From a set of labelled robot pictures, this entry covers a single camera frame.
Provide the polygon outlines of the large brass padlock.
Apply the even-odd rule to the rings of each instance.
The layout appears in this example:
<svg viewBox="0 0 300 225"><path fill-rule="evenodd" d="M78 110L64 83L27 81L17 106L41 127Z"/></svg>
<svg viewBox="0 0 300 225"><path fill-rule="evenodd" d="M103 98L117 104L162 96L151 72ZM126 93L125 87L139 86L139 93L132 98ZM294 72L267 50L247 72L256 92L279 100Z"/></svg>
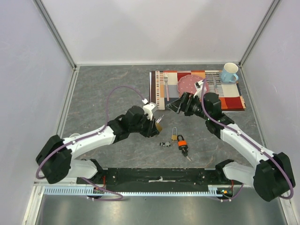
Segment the large brass padlock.
<svg viewBox="0 0 300 225"><path fill-rule="evenodd" d="M160 133L160 132L162 131L163 128L162 128L161 125L158 124L158 123L156 123L155 125L156 125L157 131Z"/></svg>

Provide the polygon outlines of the key of brass padlock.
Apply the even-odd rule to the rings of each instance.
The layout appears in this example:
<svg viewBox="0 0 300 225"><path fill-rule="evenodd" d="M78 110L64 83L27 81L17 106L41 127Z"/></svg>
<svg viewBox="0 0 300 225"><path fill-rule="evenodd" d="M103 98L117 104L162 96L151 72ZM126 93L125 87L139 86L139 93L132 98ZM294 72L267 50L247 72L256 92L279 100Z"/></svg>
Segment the key of brass padlock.
<svg viewBox="0 0 300 225"><path fill-rule="evenodd" d="M159 122L163 119L163 117L164 117L164 115L161 115L161 116L157 119L156 123L159 123Z"/></svg>

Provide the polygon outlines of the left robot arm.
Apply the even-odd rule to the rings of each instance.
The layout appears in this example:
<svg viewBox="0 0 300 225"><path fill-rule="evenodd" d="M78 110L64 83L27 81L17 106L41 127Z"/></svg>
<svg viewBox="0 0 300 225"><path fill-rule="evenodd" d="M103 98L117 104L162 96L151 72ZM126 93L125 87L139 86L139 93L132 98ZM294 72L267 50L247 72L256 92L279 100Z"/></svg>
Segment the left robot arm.
<svg viewBox="0 0 300 225"><path fill-rule="evenodd" d="M143 107L132 106L123 115L109 121L96 130L82 135L60 138L54 135L49 138L38 156L38 179L46 179L55 184L65 178L84 177L92 184L99 184L103 179L103 169L94 160L79 160L78 157L101 146L111 145L129 137L131 133L139 133L150 138L160 133L161 127L156 123L155 103Z"/></svg>

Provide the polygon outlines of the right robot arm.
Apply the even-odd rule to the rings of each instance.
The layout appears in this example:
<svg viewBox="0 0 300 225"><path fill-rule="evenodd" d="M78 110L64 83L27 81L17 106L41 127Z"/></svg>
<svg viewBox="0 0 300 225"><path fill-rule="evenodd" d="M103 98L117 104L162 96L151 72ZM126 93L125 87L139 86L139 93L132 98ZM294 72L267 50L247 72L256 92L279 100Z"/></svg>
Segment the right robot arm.
<svg viewBox="0 0 300 225"><path fill-rule="evenodd" d="M295 179L289 157L283 152L274 153L243 132L222 112L218 94L209 92L199 98L185 92L166 108L177 114L203 118L212 134L231 145L250 163L244 166L230 159L219 163L214 176L217 183L223 185L235 180L249 185L267 202L283 198L286 192L290 193L287 199L293 197Z"/></svg>

